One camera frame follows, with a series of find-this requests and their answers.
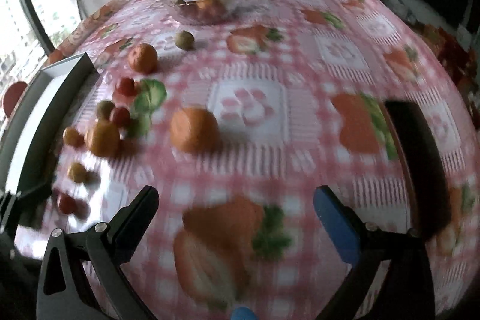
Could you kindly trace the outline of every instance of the white tray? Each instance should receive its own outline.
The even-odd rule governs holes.
[[[43,68],[27,87],[0,140],[0,189],[15,194],[42,180],[53,139],[85,78],[86,53]]]

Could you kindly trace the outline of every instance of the small fruit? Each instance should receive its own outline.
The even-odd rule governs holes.
[[[131,77],[122,77],[117,82],[116,90],[126,97],[135,95],[135,81]]]
[[[65,128],[63,131],[63,143],[77,148],[83,145],[83,136],[73,127]]]
[[[130,124],[130,112],[126,107],[116,107],[110,115],[110,122],[119,128],[126,128]]]
[[[112,110],[115,109],[115,104],[111,100],[101,100],[97,103],[97,118],[99,120],[109,120]]]
[[[57,208],[63,214],[72,214],[77,211],[77,203],[68,194],[60,193],[57,197]]]
[[[197,5],[200,10],[207,10],[212,7],[213,0],[198,0]]]
[[[157,68],[157,50],[150,44],[138,44],[128,54],[128,64],[135,72],[150,74]]]
[[[220,141],[217,119],[211,112],[199,107],[181,109],[170,122],[170,140],[182,152],[213,150]]]
[[[68,178],[73,180],[75,183],[83,183],[87,179],[87,170],[83,164],[78,162],[73,162],[68,169]]]
[[[180,49],[189,51],[194,48],[194,43],[194,35],[190,32],[181,31],[175,35],[175,45],[178,46]]]
[[[198,17],[198,5],[196,2],[189,2],[178,5],[178,13],[185,17],[196,19]]]
[[[115,124],[99,120],[85,134],[85,144],[93,155],[99,158],[114,157],[120,145],[120,133]]]

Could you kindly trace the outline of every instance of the kiwi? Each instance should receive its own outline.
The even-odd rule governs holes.
[[[95,113],[97,114],[97,118],[99,120],[110,120],[110,114],[112,113],[113,109],[115,109],[115,104],[111,100],[101,100],[97,103],[97,108],[95,109]]]
[[[178,32],[175,35],[175,45],[184,51],[193,49],[195,43],[194,35],[187,31]]]

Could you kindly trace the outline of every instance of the orange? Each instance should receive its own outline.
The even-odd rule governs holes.
[[[150,44],[138,44],[128,54],[131,69],[145,75],[155,71],[157,60],[157,50]]]
[[[198,0],[197,6],[200,10],[206,10],[213,6],[213,0]]]
[[[85,134],[85,144],[99,158],[114,157],[120,145],[120,132],[114,123],[99,120]]]
[[[210,151],[220,141],[217,119],[211,112],[199,107],[181,109],[170,122],[170,140],[182,152]]]

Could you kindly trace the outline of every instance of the blue glove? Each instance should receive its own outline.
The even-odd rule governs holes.
[[[258,317],[248,308],[238,307],[233,311],[230,320],[258,320]]]

